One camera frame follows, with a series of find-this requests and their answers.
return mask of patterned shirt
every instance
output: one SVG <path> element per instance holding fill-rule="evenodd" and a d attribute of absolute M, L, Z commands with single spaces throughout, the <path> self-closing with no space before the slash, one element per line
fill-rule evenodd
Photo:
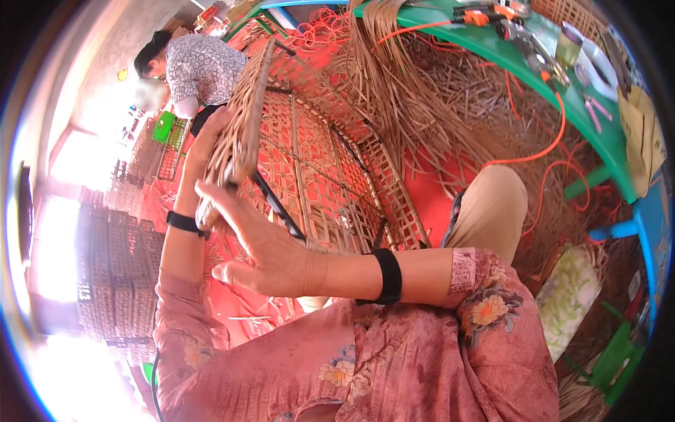
<path fill-rule="evenodd" d="M 313 409 L 331 406 L 337 422 L 558 420 L 535 300 L 488 250 L 453 250 L 446 309 L 338 299 L 237 347 L 208 316 L 207 292 L 159 275 L 167 421 L 316 421 Z"/>
<path fill-rule="evenodd" d="M 176 102 L 194 95 L 206 105 L 227 103 L 247 60 L 244 53 L 215 36 L 189 34 L 169 41 L 171 99 Z"/>

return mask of pliers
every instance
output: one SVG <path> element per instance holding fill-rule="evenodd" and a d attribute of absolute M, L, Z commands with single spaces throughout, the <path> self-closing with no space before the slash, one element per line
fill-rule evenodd
<path fill-rule="evenodd" d="M 605 110 L 605 107 L 602 107 L 594 97 L 588 95 L 587 93 L 581 93 L 581 95 L 584 97 L 584 100 L 586 100 L 584 102 L 584 107 L 586 107 L 586 110 L 588 110 L 589 114 L 591 115 L 591 119 L 593 119 L 593 123 L 595 124 L 595 130 L 598 133 L 602 133 L 602 127 L 600 127 L 600 122 L 597 121 L 597 116 L 595 115 L 595 110 L 593 108 L 598 109 L 598 111 L 604 114 L 607 120 L 609 120 L 610 122 L 613 119 L 612 115 L 607 110 Z"/>

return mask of white cloth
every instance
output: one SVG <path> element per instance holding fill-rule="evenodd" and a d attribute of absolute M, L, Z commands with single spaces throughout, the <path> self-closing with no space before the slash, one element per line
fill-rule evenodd
<path fill-rule="evenodd" d="M 191 119 L 197 115 L 199 100 L 196 95 L 189 95 L 182 100 L 173 101 L 173 114 L 181 119 Z"/>

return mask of yellow sticker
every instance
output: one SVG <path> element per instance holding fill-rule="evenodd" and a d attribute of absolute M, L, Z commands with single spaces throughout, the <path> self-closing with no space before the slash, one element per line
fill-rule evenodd
<path fill-rule="evenodd" d="M 129 77 L 129 71 L 127 68 L 124 68 L 120 71 L 117 72 L 117 81 L 122 82 L 123 80 L 126 80 L 126 78 Z"/>

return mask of black wrist strap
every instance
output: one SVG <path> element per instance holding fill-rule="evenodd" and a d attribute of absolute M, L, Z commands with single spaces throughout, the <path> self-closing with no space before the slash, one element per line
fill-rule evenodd
<path fill-rule="evenodd" d="M 202 232 L 199 230 L 193 217 L 174 213 L 173 211 L 167 213 L 167 223 L 171 227 L 185 230 L 186 232 L 197 233 L 199 237 L 206 238 L 207 240 L 209 239 L 209 234 L 211 234 L 210 232 Z"/>
<path fill-rule="evenodd" d="M 378 305 L 392 305 L 401 300 L 401 268 L 398 266 L 396 257 L 389 249 L 376 249 L 371 255 L 375 255 L 382 271 L 382 293 L 375 300 L 356 299 L 357 305 L 377 303 Z"/>

